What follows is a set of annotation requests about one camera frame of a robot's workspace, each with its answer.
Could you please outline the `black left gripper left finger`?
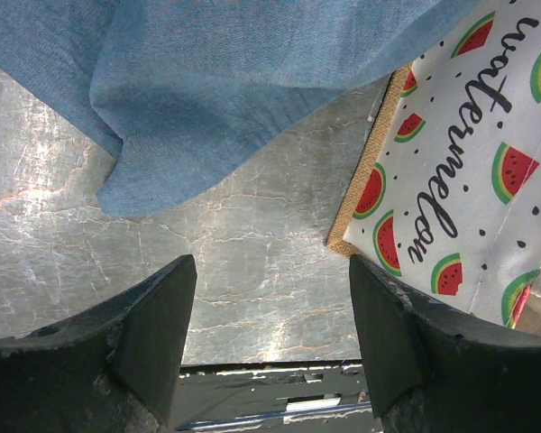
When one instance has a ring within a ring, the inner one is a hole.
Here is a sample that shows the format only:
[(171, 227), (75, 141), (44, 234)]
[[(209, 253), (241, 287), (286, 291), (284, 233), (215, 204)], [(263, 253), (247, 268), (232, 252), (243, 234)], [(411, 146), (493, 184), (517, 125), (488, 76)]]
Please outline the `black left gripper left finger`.
[(168, 427), (196, 282), (182, 255), (75, 316), (0, 338), (0, 432)]

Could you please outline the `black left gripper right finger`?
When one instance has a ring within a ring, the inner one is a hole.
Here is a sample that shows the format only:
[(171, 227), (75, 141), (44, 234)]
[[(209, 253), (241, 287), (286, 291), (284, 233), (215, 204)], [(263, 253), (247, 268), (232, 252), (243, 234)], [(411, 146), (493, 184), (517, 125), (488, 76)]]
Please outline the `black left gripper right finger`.
[(361, 255), (350, 291), (373, 416), (386, 432), (541, 432), (541, 336), (476, 318)]

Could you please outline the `blue denim cloth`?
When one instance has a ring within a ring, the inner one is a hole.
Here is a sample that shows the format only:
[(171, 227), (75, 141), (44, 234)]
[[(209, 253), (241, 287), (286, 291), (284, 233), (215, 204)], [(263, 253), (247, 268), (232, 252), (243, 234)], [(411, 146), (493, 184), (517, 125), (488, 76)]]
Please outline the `blue denim cloth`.
[(344, 92), (414, 60), (471, 1), (0, 1), (0, 69), (116, 159), (145, 217), (210, 189)]

